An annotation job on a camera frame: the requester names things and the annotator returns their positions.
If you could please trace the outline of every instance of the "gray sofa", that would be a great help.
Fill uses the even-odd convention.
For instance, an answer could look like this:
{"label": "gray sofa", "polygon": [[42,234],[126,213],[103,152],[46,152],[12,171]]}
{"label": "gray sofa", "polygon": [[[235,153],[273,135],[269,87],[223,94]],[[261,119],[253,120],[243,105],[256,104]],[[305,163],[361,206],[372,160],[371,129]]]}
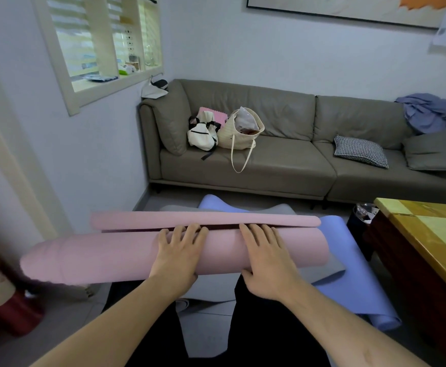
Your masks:
{"label": "gray sofa", "polygon": [[[402,141],[413,133],[402,104],[194,80],[174,80],[168,90],[138,108],[151,183],[348,203],[376,197],[446,203],[446,173],[406,166]],[[189,146],[186,133],[200,107],[231,113],[240,106],[253,109],[266,130],[237,174],[230,150],[217,148],[201,160],[205,152]],[[389,169],[334,157],[337,134],[380,144]],[[234,151],[237,169],[247,153]]]}

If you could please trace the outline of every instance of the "blue yoga mat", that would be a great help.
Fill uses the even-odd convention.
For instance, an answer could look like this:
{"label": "blue yoga mat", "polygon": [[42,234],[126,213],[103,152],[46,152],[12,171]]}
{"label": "blue yoga mat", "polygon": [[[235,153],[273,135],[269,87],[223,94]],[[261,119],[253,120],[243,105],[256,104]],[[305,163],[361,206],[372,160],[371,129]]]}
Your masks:
{"label": "blue yoga mat", "polygon": [[[248,212],[223,202],[208,194],[199,208],[224,212]],[[340,216],[324,216],[321,220],[322,231],[327,239],[330,252],[347,268],[339,278],[327,278],[315,284],[324,295],[336,301],[355,314],[366,314],[374,327],[387,331],[401,326],[393,305],[379,284],[366,259],[362,256],[354,238]]]}

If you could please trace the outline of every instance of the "windowsill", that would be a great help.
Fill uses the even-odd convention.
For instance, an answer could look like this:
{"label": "windowsill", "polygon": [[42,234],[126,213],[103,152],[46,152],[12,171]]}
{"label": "windowsill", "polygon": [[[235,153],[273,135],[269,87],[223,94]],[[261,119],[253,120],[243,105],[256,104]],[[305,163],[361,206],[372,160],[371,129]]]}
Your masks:
{"label": "windowsill", "polygon": [[127,87],[136,85],[152,76],[163,73],[163,67],[150,67],[145,71],[136,72],[127,76],[120,76],[117,80],[108,82],[91,82],[87,80],[78,80],[72,82],[79,107],[95,102],[101,98],[111,95]]}

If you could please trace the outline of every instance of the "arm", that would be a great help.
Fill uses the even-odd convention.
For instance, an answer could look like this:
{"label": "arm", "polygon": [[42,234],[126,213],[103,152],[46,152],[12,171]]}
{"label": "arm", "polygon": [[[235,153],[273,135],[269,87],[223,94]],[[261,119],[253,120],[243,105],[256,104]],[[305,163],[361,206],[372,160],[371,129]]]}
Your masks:
{"label": "arm", "polygon": [[248,290],[282,302],[304,324],[339,367],[426,367],[384,333],[330,300],[299,275],[275,228],[240,225],[252,272],[243,271]]}
{"label": "arm", "polygon": [[199,225],[159,234],[159,253],[150,277],[88,325],[56,346],[31,367],[123,367],[163,311],[196,280],[195,267],[208,233]]}

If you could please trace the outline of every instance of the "blue clothing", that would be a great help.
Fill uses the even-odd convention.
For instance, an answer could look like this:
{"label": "blue clothing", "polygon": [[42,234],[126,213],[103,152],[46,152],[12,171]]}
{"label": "blue clothing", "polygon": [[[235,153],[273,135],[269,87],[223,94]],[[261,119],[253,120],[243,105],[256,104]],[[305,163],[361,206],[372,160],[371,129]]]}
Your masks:
{"label": "blue clothing", "polygon": [[396,99],[403,103],[404,115],[410,126],[422,134],[446,129],[446,99],[424,93]]}

